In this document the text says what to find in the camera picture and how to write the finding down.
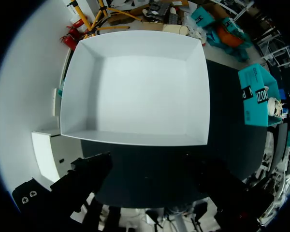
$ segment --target open cardboard box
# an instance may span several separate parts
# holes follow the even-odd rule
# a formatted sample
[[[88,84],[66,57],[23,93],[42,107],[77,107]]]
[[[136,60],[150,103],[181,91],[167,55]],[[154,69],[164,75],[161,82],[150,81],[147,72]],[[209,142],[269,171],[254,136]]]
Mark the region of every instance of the open cardboard box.
[[[128,145],[207,144],[209,83],[199,40],[121,31],[79,42],[61,102],[61,134]]]

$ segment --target dark table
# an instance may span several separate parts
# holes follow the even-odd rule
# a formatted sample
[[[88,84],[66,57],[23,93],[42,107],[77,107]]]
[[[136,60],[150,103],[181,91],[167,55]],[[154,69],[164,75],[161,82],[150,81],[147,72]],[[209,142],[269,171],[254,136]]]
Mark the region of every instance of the dark table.
[[[112,155],[113,169],[96,195],[98,201],[119,207],[157,208],[207,197],[198,192],[188,175],[182,159],[187,152],[200,159],[222,160],[240,179],[259,168],[267,128],[244,124],[237,70],[209,60],[207,68],[211,104],[207,145],[150,147],[82,141],[85,157],[105,151]]]

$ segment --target metal frame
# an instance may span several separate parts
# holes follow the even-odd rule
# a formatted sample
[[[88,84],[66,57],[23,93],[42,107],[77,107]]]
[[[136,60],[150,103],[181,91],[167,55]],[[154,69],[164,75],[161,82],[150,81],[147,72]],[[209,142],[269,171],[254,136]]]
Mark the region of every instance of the metal frame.
[[[134,18],[138,21],[142,21],[140,18],[138,17],[135,17],[129,13],[126,13],[126,12],[123,12],[123,11],[120,11],[120,10],[117,10],[117,9],[114,9],[114,8],[110,8],[110,7],[105,7],[104,4],[103,4],[103,1],[102,0],[98,0],[99,2],[99,5],[100,5],[100,9],[99,9],[99,12],[97,13],[92,25],[90,25],[90,23],[87,21],[86,19],[86,16],[84,15],[84,13],[82,12],[81,8],[79,7],[78,4],[75,4],[73,5],[75,10],[77,11],[77,13],[79,14],[79,16],[81,17],[81,19],[83,20],[85,26],[87,27],[88,31],[92,33],[90,34],[87,34],[85,35],[84,39],[90,37],[90,36],[95,36],[95,30],[108,30],[108,29],[129,29],[130,27],[129,26],[114,26],[114,27],[104,27],[104,28],[96,28],[97,26],[97,21],[98,19],[100,18],[101,14],[103,13],[103,19],[108,17],[108,13],[106,10],[109,10],[109,11],[114,11],[114,12],[117,12],[119,14],[124,14],[124,15],[127,15],[131,18]]]
[[[247,5],[243,2],[241,2],[240,0],[235,0],[235,2],[237,4],[240,4],[241,6],[244,6],[244,9],[242,9],[242,11],[240,13],[237,13],[236,11],[232,10],[231,8],[229,8],[228,6],[222,4],[221,2],[217,1],[217,0],[211,0],[214,3],[219,4],[220,6],[222,6],[223,8],[225,8],[226,10],[230,11],[231,13],[233,13],[235,15],[234,21],[236,21],[237,19],[239,19],[239,17],[241,17],[245,11],[247,11],[250,7],[252,7],[253,4],[255,4],[255,2],[252,0],[251,2],[249,2]]]
[[[257,45],[259,46],[259,48],[260,48],[261,50],[262,50],[262,48],[261,48],[262,45],[266,44],[266,50],[265,50],[264,56],[261,57],[261,58],[262,58],[262,59],[265,59],[265,60],[268,60],[268,59],[270,59],[270,58],[274,59],[275,62],[277,63],[277,66],[278,66],[278,67],[282,67],[282,66],[286,66],[286,65],[288,65],[288,67],[290,67],[290,51],[289,51],[289,50],[290,50],[290,46],[289,46],[289,45],[285,45],[284,47],[282,47],[282,48],[280,48],[280,49],[278,49],[278,50],[276,50],[276,51],[273,51],[273,52],[267,53],[268,51],[271,51],[271,50],[270,50],[270,47],[269,47],[269,43],[270,43],[271,41],[273,41],[273,40],[277,40],[277,41],[279,41],[279,42],[285,44],[284,41],[282,41],[282,40],[279,39],[279,36],[280,36],[280,35],[281,35],[281,34],[278,33],[278,34],[276,34],[276,35],[274,35],[274,36],[270,36],[269,38],[265,39],[264,41],[260,41],[259,43],[257,43]],[[277,54],[277,55],[276,55],[276,53],[278,53],[278,52],[280,52],[280,51],[283,51],[283,50],[285,50],[285,51],[287,52],[287,54],[288,54],[288,58],[289,58],[289,61],[280,64],[280,63],[278,62],[278,60],[276,59],[276,57],[278,57],[278,56],[280,56],[280,55],[282,55],[282,54]]]

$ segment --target yellow stand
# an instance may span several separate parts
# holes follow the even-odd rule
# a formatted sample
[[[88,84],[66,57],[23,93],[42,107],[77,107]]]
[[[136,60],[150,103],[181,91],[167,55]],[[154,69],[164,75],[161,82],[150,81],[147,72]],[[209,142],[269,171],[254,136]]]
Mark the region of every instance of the yellow stand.
[[[129,17],[132,17],[138,21],[141,21],[140,18],[138,17],[135,17],[129,13],[126,13],[126,12],[123,12],[123,11],[120,11],[120,10],[117,10],[117,9],[114,9],[114,8],[110,8],[110,7],[105,7],[104,4],[103,4],[103,0],[98,0],[99,1],[99,5],[100,5],[100,9],[99,9],[99,12],[98,14],[96,15],[95,17],[95,20],[93,21],[92,25],[89,24],[89,22],[87,21],[86,19],[86,16],[84,15],[84,13],[82,12],[81,8],[79,7],[79,5],[77,4],[76,0],[71,0],[71,3],[70,5],[74,6],[74,8],[76,9],[77,13],[79,14],[79,16],[81,17],[81,19],[83,20],[85,26],[87,27],[88,31],[92,31],[99,22],[101,22],[105,17],[108,17],[108,14],[107,14],[107,10],[109,11],[114,11],[114,12],[117,12],[119,14],[124,14],[124,15],[127,15]],[[103,13],[103,19],[100,20],[98,23],[98,19],[100,18],[101,14]],[[108,30],[108,29],[129,29],[130,27],[128,26],[114,26],[114,27],[104,27],[104,28],[96,28],[96,30]],[[95,36],[94,33],[90,34],[90,35],[85,35],[84,39],[88,38],[88,36]]]

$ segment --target black bracket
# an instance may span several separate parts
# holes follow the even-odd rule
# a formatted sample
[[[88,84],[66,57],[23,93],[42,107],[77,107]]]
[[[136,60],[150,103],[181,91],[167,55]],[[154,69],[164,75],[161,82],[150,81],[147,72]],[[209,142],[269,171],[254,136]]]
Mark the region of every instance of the black bracket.
[[[100,7],[99,10],[104,11],[104,10],[106,10],[106,9],[107,9],[107,6],[103,6],[103,7]]]
[[[78,6],[78,3],[77,3],[77,1],[71,1],[67,6]]]

